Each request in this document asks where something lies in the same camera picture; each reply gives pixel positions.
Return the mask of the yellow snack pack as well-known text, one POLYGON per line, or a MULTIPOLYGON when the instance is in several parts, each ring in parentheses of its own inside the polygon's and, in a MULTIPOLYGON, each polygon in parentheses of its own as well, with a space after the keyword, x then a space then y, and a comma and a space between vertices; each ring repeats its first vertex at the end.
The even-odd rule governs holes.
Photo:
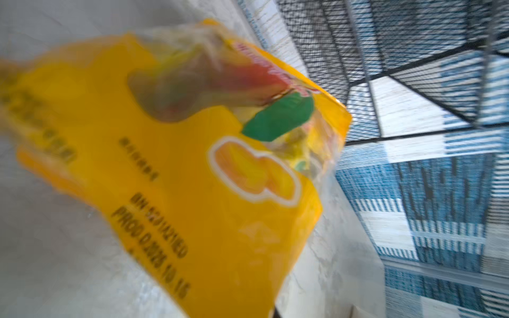
POLYGON ((20 163, 98 209, 189 317, 272 317, 346 106, 217 21, 1 61, 20 163))

